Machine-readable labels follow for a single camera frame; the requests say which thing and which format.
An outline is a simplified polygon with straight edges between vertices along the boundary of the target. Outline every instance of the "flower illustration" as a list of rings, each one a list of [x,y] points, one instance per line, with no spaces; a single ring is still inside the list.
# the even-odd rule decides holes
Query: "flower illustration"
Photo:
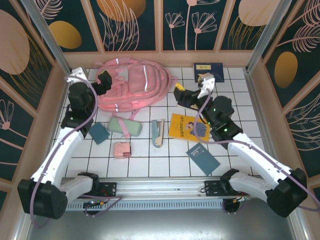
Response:
[[[186,14],[185,50],[188,50],[188,26],[189,26],[190,8],[196,5],[216,4],[218,2],[220,2],[220,0],[186,0],[186,3],[189,5],[189,7],[188,7],[188,12]]]
[[[8,101],[6,106],[5,101],[3,99],[0,100],[0,129],[8,130],[10,128],[14,108],[15,105],[11,101]]]
[[[192,24],[195,32],[194,50],[197,50],[198,34],[209,33],[217,30],[217,24],[214,13],[203,13],[199,18],[199,12],[192,14]]]
[[[185,23],[185,21],[183,21],[183,17],[181,16],[181,12],[180,13],[173,13],[172,15],[171,15],[171,13],[166,13],[165,19],[166,19],[166,22],[168,23],[169,28],[170,28],[172,47],[173,47],[173,50],[175,51],[176,48],[175,48],[175,43],[174,43],[174,37],[172,34],[172,29],[182,27],[186,23]]]

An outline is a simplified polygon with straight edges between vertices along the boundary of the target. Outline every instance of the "yellow book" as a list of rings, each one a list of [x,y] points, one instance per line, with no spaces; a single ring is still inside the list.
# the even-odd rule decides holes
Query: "yellow book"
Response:
[[[186,141],[199,142],[195,136],[194,123],[196,118],[193,116],[185,116],[180,114],[172,114],[171,124],[168,136],[174,139],[182,139]],[[198,119],[196,124],[197,133],[204,141],[209,141],[210,126],[204,124]]]

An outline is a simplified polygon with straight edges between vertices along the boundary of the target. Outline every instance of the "pink backpack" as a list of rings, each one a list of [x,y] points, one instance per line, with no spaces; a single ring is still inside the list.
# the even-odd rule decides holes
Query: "pink backpack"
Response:
[[[101,68],[98,75],[107,70],[112,77],[111,89],[98,96],[98,106],[106,112],[132,112],[132,120],[141,108],[148,107],[163,99],[177,77],[160,64],[130,57],[118,57],[105,64],[97,62]]]

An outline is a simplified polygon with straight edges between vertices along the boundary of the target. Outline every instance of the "white tile floor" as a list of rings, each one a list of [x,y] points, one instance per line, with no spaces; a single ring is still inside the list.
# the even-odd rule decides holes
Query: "white tile floor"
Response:
[[[191,67],[169,67],[171,74],[178,77],[178,82],[186,89],[196,90],[193,69]],[[96,77],[96,69],[89,70],[90,81]],[[254,108],[248,92],[246,80],[241,68],[224,68],[225,82],[216,83],[213,96],[227,96],[232,100],[234,114],[232,120],[243,128],[244,132],[260,148],[264,149]],[[157,104],[146,107],[138,113],[135,120],[142,123],[142,131],[138,137],[124,139],[121,134],[111,133],[109,139],[96,145],[88,134],[66,169],[66,177],[75,177],[80,172],[91,172],[100,177],[196,177],[204,176],[201,169],[190,159],[187,151],[196,143],[177,139],[168,139],[168,128],[173,113],[196,116],[196,112],[177,107],[174,87],[167,96]],[[63,106],[62,116],[69,104],[68,98]],[[128,118],[131,113],[121,113],[119,116]],[[112,114],[97,112],[94,122],[107,126]],[[164,140],[161,148],[155,148],[151,140],[151,121],[165,119]],[[130,141],[132,157],[126,159],[114,158],[114,145],[117,142]],[[220,162],[220,166],[212,172],[212,176],[221,176],[230,168],[236,168],[245,174],[256,174],[251,167],[238,156],[229,153],[220,145],[206,145],[209,152]]]

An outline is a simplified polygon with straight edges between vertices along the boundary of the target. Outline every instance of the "teal notebook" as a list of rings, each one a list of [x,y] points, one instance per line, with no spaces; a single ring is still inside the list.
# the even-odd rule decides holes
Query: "teal notebook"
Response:
[[[207,176],[220,166],[220,162],[201,143],[198,143],[186,153]]]

